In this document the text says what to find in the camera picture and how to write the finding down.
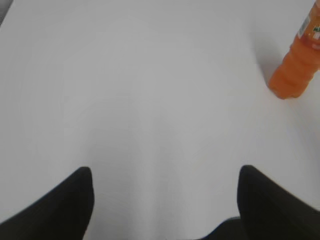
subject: orange bottle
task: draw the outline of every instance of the orange bottle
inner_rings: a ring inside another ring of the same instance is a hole
[[[281,99],[297,98],[306,90],[319,67],[320,0],[316,0],[268,87]]]

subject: plastic bottle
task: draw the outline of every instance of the plastic bottle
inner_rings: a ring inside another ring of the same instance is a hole
[[[297,98],[306,90],[319,67],[320,0],[317,0],[268,87],[281,99]]]

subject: black object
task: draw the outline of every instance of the black object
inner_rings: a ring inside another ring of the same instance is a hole
[[[253,166],[238,181],[240,217],[203,240],[320,240],[320,212]],[[82,240],[94,206],[92,174],[81,167],[33,205],[0,225],[0,240]]]
[[[203,240],[320,240],[320,212],[253,166],[240,171],[237,203],[240,217],[223,222]]]
[[[0,240],[82,240],[94,207],[92,174],[81,167],[0,225]]]
[[[9,8],[14,0],[0,0],[0,26],[9,11]]]

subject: bottle label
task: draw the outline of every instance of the bottle label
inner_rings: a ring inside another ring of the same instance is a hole
[[[304,20],[302,26],[300,27],[300,30],[298,31],[298,37],[301,38],[303,34],[305,33],[307,27],[309,26],[310,23],[310,17],[307,16],[306,19]]]
[[[320,8],[314,4],[297,36],[308,47],[320,50]]]

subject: white table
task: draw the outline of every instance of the white table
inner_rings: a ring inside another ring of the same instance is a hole
[[[202,237],[239,215],[245,164],[320,209],[320,77],[280,100],[262,72],[312,4],[15,0],[0,28],[0,221],[83,165],[91,240]]]

